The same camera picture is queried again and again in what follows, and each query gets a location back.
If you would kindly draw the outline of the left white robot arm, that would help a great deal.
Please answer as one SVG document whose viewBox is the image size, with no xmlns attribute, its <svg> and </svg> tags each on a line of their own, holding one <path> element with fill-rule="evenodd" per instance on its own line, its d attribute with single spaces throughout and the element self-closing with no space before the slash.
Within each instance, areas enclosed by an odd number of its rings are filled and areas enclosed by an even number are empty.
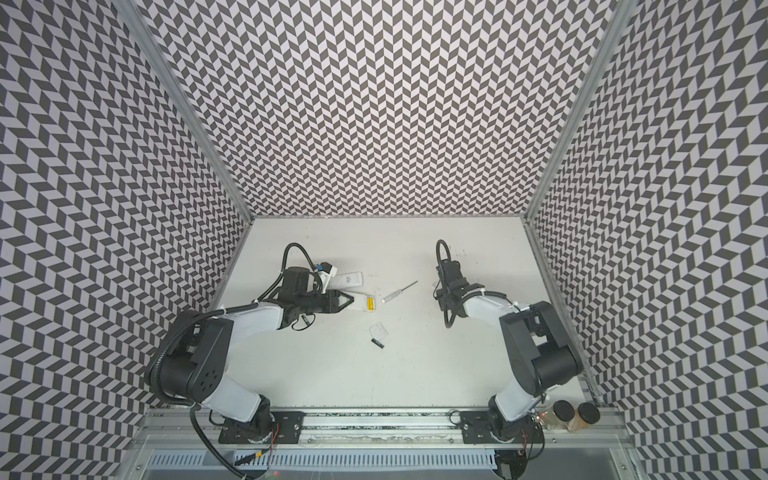
<svg viewBox="0 0 768 480">
<path fill-rule="evenodd" d="M 335 267 L 314 262 L 304 246 L 288 244 L 276 280 L 254 301 L 208 312 L 185 310 L 152 355 L 144 381 L 167 405 L 205 407 L 245 442 L 276 433 L 270 400 L 227 374 L 230 348 L 257 335 L 309 328 L 317 315 L 339 313 L 355 298 L 330 287 Z"/>
</svg>

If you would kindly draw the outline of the white battery cover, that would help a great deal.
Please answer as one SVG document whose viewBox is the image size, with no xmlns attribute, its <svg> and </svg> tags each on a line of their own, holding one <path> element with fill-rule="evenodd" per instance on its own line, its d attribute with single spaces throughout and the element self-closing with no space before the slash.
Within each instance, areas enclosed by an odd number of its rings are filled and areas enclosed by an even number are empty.
<svg viewBox="0 0 768 480">
<path fill-rule="evenodd" d="M 376 323 L 369 328 L 370 335 L 375 340 L 383 340 L 388 336 L 388 331 L 381 323 Z"/>
</svg>

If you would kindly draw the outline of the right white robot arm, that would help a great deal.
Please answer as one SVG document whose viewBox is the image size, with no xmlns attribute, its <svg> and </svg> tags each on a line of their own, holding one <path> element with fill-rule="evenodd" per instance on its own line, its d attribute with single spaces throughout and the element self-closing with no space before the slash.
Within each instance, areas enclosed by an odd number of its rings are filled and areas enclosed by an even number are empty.
<svg viewBox="0 0 768 480">
<path fill-rule="evenodd" d="M 547 301 L 519 305 L 504 293 L 469 282 L 445 240 L 436 242 L 438 284 L 433 292 L 452 328 L 457 319 L 485 322 L 504 340 L 512 377 L 488 403 L 491 438 L 504 443 L 532 440 L 534 410 L 552 389 L 583 372 L 584 364 L 564 321 Z"/>
</svg>

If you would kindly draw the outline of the white remote with green buttons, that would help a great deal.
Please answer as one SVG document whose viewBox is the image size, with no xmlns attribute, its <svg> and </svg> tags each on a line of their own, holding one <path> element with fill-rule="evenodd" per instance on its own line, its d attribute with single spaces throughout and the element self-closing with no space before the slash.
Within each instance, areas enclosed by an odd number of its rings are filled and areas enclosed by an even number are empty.
<svg viewBox="0 0 768 480">
<path fill-rule="evenodd" d="M 339 274 L 333 278 L 334 289 L 353 289 L 364 285 L 364 275 L 362 272 L 351 272 Z"/>
</svg>

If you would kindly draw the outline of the clear-handled screwdriver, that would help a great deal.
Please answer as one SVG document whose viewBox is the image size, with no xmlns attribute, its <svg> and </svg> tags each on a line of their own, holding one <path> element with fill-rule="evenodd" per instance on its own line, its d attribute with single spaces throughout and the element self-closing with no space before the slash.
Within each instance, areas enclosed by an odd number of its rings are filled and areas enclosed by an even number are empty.
<svg viewBox="0 0 768 480">
<path fill-rule="evenodd" d="M 385 295 L 385 296 L 382 298 L 382 302 L 383 302 L 383 303 L 389 303 L 389 302 L 391 302 L 392 300 L 394 300 L 395 298 L 397 298 L 398 296 L 400 296 L 402 293 L 404 293 L 406 290 L 408 290 L 409 288 L 413 287 L 413 286 L 414 286 L 414 285 L 416 285 L 417 283 L 418 283 L 418 281 L 413 281 L 413 282 L 411 282 L 410 284 L 408 284 L 408 285 L 406 285 L 406 286 L 404 286 L 404 287 L 402 287 L 402 288 L 399 288 L 399 289 L 397 289 L 397 290 L 395 290 L 395 291 L 393 291 L 393 292 L 391 292 L 391 293 L 389 293 L 389 294 Z"/>
</svg>

